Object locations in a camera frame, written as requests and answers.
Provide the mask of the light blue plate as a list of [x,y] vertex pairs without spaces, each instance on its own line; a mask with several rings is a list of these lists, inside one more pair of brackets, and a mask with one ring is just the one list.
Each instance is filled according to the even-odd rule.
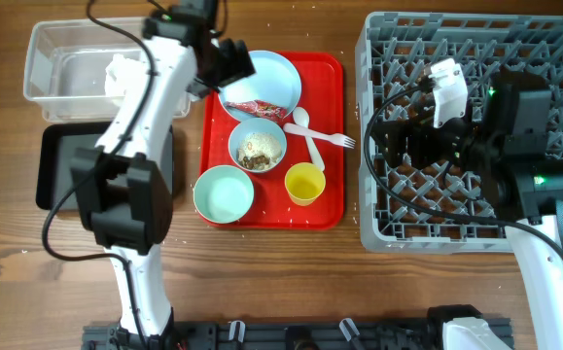
[[299,72],[280,53],[250,51],[249,56],[255,73],[222,88],[219,101],[225,111],[240,122],[257,116],[252,108],[245,112],[247,104],[263,102],[265,106],[280,110],[281,115],[272,119],[281,123],[299,104],[302,92]]

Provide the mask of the red snack wrapper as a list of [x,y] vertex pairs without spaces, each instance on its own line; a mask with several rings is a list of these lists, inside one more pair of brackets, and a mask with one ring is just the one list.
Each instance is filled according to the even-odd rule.
[[276,123],[281,122],[288,114],[286,108],[262,100],[226,102],[224,106],[252,117],[263,118]]

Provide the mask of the white plastic spoon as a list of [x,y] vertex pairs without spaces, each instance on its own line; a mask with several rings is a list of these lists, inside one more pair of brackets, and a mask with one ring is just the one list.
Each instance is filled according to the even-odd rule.
[[[295,110],[293,111],[293,120],[294,123],[297,125],[300,125],[302,127],[308,128],[309,127],[309,121],[310,118],[307,114],[307,112],[301,108],[301,107],[296,107]],[[306,146],[307,146],[307,150],[309,152],[310,158],[311,158],[311,162],[318,167],[321,171],[325,170],[325,163],[315,145],[315,142],[313,141],[313,139],[309,136],[305,136],[305,142],[306,142]]]

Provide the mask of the light blue food bowl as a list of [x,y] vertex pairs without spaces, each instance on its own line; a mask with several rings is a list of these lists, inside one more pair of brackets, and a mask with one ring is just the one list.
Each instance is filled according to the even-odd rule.
[[272,121],[252,118],[240,122],[229,135],[229,156],[243,170],[266,173],[283,160],[287,139]]

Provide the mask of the white napkin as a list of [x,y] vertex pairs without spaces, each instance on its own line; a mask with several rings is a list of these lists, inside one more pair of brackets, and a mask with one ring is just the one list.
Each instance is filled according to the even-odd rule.
[[124,96],[127,90],[139,82],[144,73],[143,63],[126,58],[120,53],[112,57],[105,68],[104,90],[107,96]]

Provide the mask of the white plastic fork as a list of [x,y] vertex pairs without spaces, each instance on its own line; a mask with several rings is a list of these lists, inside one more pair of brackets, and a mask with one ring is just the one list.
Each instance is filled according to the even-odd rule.
[[356,145],[356,141],[354,139],[344,134],[340,134],[340,133],[325,134],[294,123],[289,123],[289,122],[285,123],[283,126],[283,130],[290,134],[308,136],[315,139],[325,140],[334,145],[344,148],[353,149]]

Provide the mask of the mint green bowl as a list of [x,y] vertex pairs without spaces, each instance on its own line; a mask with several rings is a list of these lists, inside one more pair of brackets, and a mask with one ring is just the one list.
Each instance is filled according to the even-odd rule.
[[218,165],[204,171],[194,185],[194,206],[214,224],[233,223],[250,210],[255,188],[240,168]]

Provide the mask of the yellow plastic cup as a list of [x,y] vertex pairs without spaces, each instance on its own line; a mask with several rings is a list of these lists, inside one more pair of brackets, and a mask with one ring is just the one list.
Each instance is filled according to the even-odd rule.
[[325,174],[310,162],[291,166],[286,172],[284,184],[290,199],[298,206],[308,206],[324,191]]

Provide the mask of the rice and food scraps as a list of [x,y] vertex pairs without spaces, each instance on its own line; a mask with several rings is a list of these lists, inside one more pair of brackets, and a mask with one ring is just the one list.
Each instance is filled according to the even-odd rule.
[[267,171],[282,156],[280,142],[270,133],[255,132],[246,136],[237,149],[238,164],[247,170]]

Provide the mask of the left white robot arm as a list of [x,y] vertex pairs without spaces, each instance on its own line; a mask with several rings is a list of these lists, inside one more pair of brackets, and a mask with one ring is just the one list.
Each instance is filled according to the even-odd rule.
[[160,262],[173,199],[159,162],[179,98],[205,97],[255,72],[245,44],[216,27],[225,6],[182,1],[144,19],[135,41],[141,57],[124,71],[119,112],[70,165],[83,227],[116,271],[123,314],[108,341],[119,348],[179,345]]

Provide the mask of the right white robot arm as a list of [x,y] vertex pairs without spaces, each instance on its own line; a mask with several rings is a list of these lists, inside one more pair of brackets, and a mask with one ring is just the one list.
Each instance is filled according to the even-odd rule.
[[415,91],[435,101],[429,117],[388,121],[370,117],[366,145],[376,145],[386,163],[409,159],[417,169],[445,161],[480,179],[493,215],[456,214],[453,221],[502,228],[518,263],[542,349],[563,349],[563,159],[546,152],[541,120],[551,91],[541,76],[505,71],[490,79],[480,122],[474,122],[459,66],[430,67]]

